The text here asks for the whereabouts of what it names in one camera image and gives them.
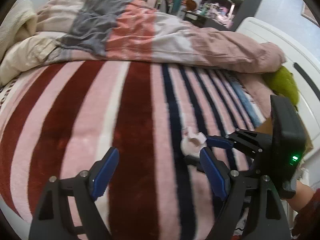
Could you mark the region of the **person's right hand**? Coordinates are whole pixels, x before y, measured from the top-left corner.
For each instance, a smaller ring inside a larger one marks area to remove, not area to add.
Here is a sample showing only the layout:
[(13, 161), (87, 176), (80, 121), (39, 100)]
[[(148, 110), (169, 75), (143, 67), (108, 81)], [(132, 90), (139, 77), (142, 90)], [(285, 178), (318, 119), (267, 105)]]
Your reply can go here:
[(296, 194), (286, 201), (294, 211), (299, 212), (310, 202), (314, 194), (315, 191), (311, 187), (298, 180), (296, 182)]

